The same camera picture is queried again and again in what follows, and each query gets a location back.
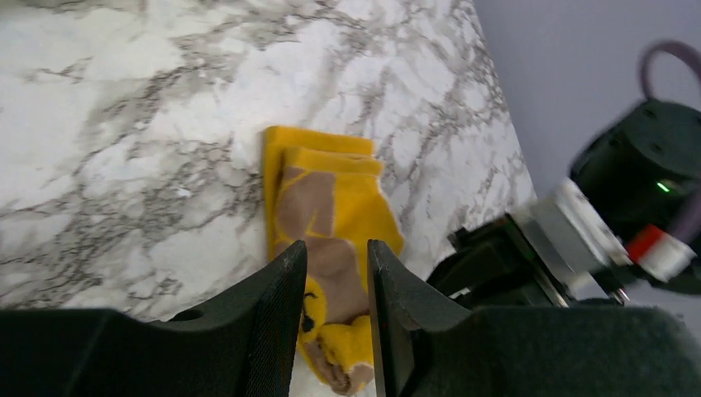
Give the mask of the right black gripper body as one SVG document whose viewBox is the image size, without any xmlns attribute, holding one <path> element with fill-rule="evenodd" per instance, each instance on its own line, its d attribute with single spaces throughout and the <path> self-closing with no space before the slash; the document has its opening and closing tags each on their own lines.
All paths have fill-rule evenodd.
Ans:
<svg viewBox="0 0 701 397">
<path fill-rule="evenodd" d="M 607 291 L 645 280 L 679 294 L 700 291 L 700 112 L 649 99 L 597 136 L 569 177 L 623 244 L 652 225 L 696 255 L 678 275 L 655 280 L 636 266 L 599 270 Z"/>
</svg>

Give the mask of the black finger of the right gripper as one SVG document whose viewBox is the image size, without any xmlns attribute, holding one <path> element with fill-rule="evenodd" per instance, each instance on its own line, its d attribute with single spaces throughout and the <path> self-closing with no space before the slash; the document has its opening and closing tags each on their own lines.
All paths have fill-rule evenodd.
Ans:
<svg viewBox="0 0 701 397">
<path fill-rule="evenodd" d="M 449 236 L 455 252 L 440 261 L 427 283 L 467 309 L 483 306 L 570 305 L 565 288 L 506 214 Z"/>
</svg>

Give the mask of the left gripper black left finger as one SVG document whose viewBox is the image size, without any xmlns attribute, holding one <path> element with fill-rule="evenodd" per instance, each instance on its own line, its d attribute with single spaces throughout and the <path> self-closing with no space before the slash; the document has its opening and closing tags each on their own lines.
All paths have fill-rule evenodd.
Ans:
<svg viewBox="0 0 701 397">
<path fill-rule="evenodd" d="M 285 396 L 307 249 L 167 322 L 113 309 L 4 310 L 4 396 Z"/>
</svg>

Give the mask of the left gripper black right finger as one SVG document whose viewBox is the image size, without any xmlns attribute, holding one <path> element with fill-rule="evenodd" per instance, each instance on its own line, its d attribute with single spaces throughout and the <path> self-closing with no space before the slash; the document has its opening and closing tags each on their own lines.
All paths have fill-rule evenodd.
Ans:
<svg viewBox="0 0 701 397">
<path fill-rule="evenodd" d="M 697 396 L 700 347 L 659 309 L 469 311 L 368 243 L 380 396 Z"/>
</svg>

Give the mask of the yellow towel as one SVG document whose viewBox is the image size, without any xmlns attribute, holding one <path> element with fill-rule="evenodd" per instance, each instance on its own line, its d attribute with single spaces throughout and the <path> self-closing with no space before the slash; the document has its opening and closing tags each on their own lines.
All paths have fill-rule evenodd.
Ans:
<svg viewBox="0 0 701 397">
<path fill-rule="evenodd" d="M 263 186 L 268 255 L 301 241 L 307 279 L 298 349 L 333 392 L 352 396 L 374 379 L 368 251 L 404 245 L 379 182 L 369 139 L 297 127 L 265 130 Z"/>
</svg>

